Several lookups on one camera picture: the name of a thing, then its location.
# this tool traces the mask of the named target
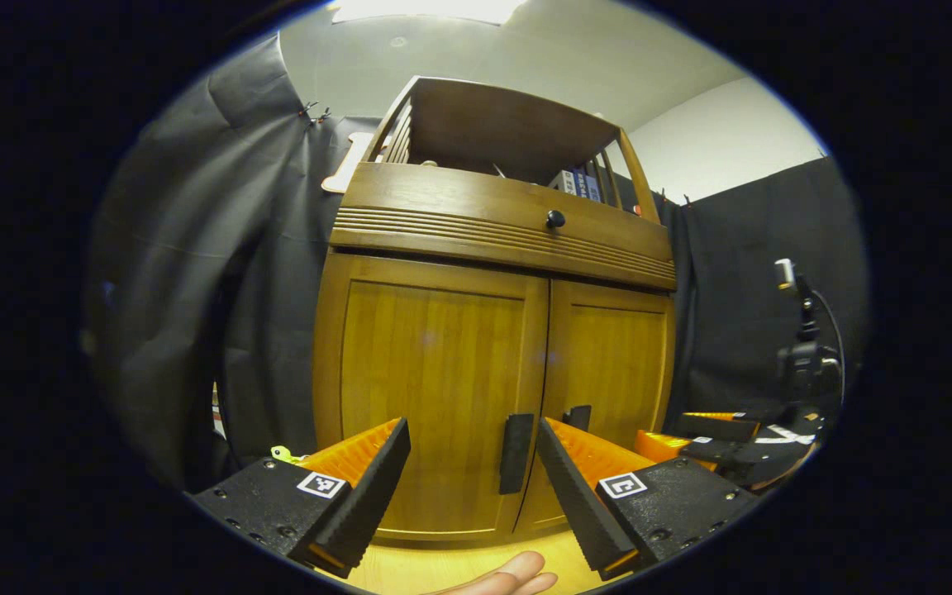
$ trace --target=ceiling light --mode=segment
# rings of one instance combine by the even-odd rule
[[[335,0],[328,10],[336,10],[333,22],[371,17],[427,15],[469,19],[491,24],[509,20],[525,0]]]

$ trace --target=wooden panel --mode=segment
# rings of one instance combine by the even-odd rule
[[[400,112],[399,117],[396,118],[397,124],[393,128],[392,144],[388,147],[387,157],[384,158],[386,162],[397,163],[399,161],[403,142],[409,138],[409,121],[411,120],[409,112],[411,112],[411,106],[407,104],[403,108],[403,112]]]
[[[593,157],[619,131],[549,99],[465,80],[418,79],[411,102],[416,154],[494,162],[507,174],[533,172],[527,181],[539,184]]]
[[[362,557],[362,564],[351,571],[347,579],[340,580],[328,573],[322,575],[330,581],[340,581],[374,593],[433,593],[468,583],[527,550],[542,554],[545,558],[543,572],[558,577],[556,584],[544,591],[545,595],[572,595],[605,584],[597,572],[586,565],[571,531],[556,531],[551,535],[501,545],[465,547],[463,550],[392,547],[374,542]]]
[[[605,151],[601,151],[601,155],[608,157]],[[597,187],[601,189],[601,200],[609,207],[623,208],[623,204],[616,199],[616,188],[613,186],[616,180],[612,179],[612,173],[608,172],[605,166],[598,164],[597,155],[593,156],[593,172],[597,174]]]
[[[622,152],[626,168],[630,170],[631,180],[634,181],[634,194],[638,197],[638,207],[641,207],[641,218],[649,219],[658,225],[660,216],[653,204],[653,191],[649,189],[649,180],[645,179],[645,171],[641,168],[634,146],[631,146],[631,139],[627,138],[624,131],[619,131],[619,151]]]
[[[399,416],[411,427],[378,535],[507,534],[522,493],[498,494],[502,431],[510,414],[540,409],[548,281],[343,254],[329,255],[322,279],[318,445]]]
[[[369,143],[366,154],[362,155],[364,162],[374,161],[374,156],[379,150],[378,147],[384,146],[384,142],[388,138],[388,132],[392,130],[394,123],[396,123],[396,117],[399,117],[399,113],[402,112],[404,106],[410,107],[409,94],[411,94],[413,84],[415,84],[418,79],[418,76],[409,79],[407,86],[403,87],[403,90],[399,92],[399,97],[396,97],[396,101],[392,102],[392,106],[388,107],[388,112],[384,114],[381,124],[378,125],[377,131],[374,132],[374,142]]]
[[[565,226],[545,226],[550,210],[565,214]],[[330,244],[676,288],[665,227],[545,186],[443,167],[359,163]]]
[[[664,424],[674,357],[674,310],[661,295],[553,281],[541,415],[589,404],[590,433],[634,448]],[[516,530],[566,522],[537,460]]]
[[[490,161],[475,161],[475,159],[462,159],[458,157],[453,157],[453,155],[421,155],[420,150],[415,151],[415,147],[411,145],[413,163],[422,163],[426,159],[431,159],[435,161],[440,167],[445,167],[446,169],[464,169],[465,172],[474,172],[476,174],[487,174],[488,176],[498,176],[498,172],[494,169],[494,164]],[[517,172],[506,172],[508,178],[514,180],[522,179],[522,174]]]
[[[608,153],[601,151],[601,158],[605,159],[605,170],[608,173],[608,183],[612,185],[612,199],[616,201],[616,207],[623,208],[623,198],[619,196],[619,184],[616,184],[616,174],[612,172],[612,162],[608,161]]]
[[[405,140],[403,143],[402,150],[399,151],[399,158],[396,159],[396,163],[406,163],[409,159],[409,139]]]

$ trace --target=book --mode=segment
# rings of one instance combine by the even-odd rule
[[[586,178],[586,192],[589,193],[590,200],[603,202],[601,200],[601,189],[597,187],[597,180],[594,180],[590,174],[583,174],[583,176]]]
[[[590,191],[590,200],[604,203],[604,191],[601,189],[601,178],[597,176],[597,163],[587,161],[583,164],[586,169],[586,188]]]
[[[575,187],[575,174],[568,172],[567,169],[562,169],[559,174],[556,174],[553,181],[549,183],[549,188],[578,196],[578,189]]]
[[[589,198],[589,192],[586,191],[586,174],[583,174],[583,171],[578,167],[572,169],[571,174],[575,177],[575,186],[578,188],[578,192],[575,193],[575,196]]]

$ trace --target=human hand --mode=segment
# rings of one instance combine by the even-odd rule
[[[522,551],[499,569],[430,595],[534,595],[556,584],[555,574],[539,574],[543,566],[545,558],[537,551]]]

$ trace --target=black drawer knob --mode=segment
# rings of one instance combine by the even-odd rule
[[[560,211],[550,211],[548,215],[545,215],[545,226],[547,227],[563,227],[564,222],[564,214]]]

